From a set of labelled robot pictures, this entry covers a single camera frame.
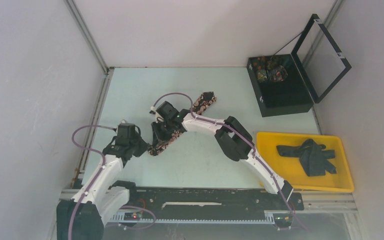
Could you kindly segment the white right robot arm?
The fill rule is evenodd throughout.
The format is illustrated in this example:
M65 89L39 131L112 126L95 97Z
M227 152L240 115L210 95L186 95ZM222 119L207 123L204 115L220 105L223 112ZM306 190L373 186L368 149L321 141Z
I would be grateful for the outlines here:
M159 107L153 105L150 113L155 115L156 124L169 130L196 132L214 137L228 159L243 163L259 178L265 190L271 194L270 201L275 208L284 209L290 204L294 188L263 159L253 143L253 137L235 117L216 119L203 116L192 109L178 111L168 101L164 101Z

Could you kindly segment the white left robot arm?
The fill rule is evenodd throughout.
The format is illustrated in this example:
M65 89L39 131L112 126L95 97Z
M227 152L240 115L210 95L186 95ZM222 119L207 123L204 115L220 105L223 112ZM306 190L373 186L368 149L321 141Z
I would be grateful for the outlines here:
M103 149L92 149L100 162L89 180L69 200L61 200L56 208L58 240L101 240L105 226L122 206L133 208L138 194L116 185L116 176L132 157L140 157L148 149L141 130L132 123L121 122L112 131L115 136Z

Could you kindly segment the floral rose pattern tie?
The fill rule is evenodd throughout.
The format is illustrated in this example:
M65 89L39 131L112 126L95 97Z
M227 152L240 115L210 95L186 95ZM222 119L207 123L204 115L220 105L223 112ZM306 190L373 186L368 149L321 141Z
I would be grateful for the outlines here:
M191 105L191 109L186 109L185 114L189 114L193 112L195 115L202 115L207 108L209 108L212 104L217 101L214 92L208 91L203 92L198 99ZM150 113L156 115L156 107L152 106ZM177 138L180 137L182 133L178 136L174 136L168 143L159 144L157 146L153 146L152 144L148 146L147 152L151 156L160 155L171 143L173 143Z

